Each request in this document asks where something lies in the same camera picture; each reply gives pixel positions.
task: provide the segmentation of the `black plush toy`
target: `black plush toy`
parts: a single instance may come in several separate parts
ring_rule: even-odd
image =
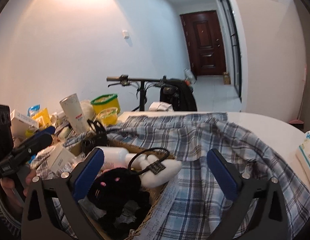
[[[116,168],[104,172],[96,178],[90,188],[87,198],[97,208],[106,211],[106,215],[99,219],[99,223],[110,237],[119,238],[128,234],[130,229],[136,230],[145,219],[151,208],[149,192],[140,191],[141,181],[138,175],[126,168]],[[124,205],[134,200],[140,207],[135,212],[135,222],[121,223],[116,228],[114,222],[122,214]]]

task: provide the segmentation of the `human hand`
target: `human hand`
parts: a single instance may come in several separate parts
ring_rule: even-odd
[[[26,177],[26,184],[29,186],[31,183],[33,177],[36,176],[36,171],[31,170],[30,173]],[[7,195],[7,207],[9,208],[9,211],[12,213],[12,215],[20,215],[23,213],[23,208],[21,204],[19,203],[18,199],[16,198],[13,188],[15,187],[15,183],[12,179],[9,179],[7,177],[1,178],[0,185],[2,186],[2,189]],[[27,196],[28,193],[28,187],[24,189],[24,195]]]

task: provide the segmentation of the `door panel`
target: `door panel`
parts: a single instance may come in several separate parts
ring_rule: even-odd
[[[223,75],[224,45],[216,11],[181,15],[192,72],[196,76]]]

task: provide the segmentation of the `striped sleeve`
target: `striped sleeve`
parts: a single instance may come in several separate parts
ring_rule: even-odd
[[[12,235],[16,239],[20,239],[20,228],[21,223],[20,221],[16,220],[7,210],[4,204],[4,193],[0,186],[0,218],[2,219],[3,223],[7,226],[8,230],[12,233]]]

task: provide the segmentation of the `glass sliding door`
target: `glass sliding door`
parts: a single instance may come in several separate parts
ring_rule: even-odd
[[[226,20],[228,24],[228,29],[231,36],[231,45],[233,53],[234,62],[234,87],[238,93],[239,98],[242,100],[242,65],[240,56],[240,47],[238,33],[236,29],[235,19],[233,15],[233,10],[229,0],[221,0],[223,5],[224,13],[226,15]]]

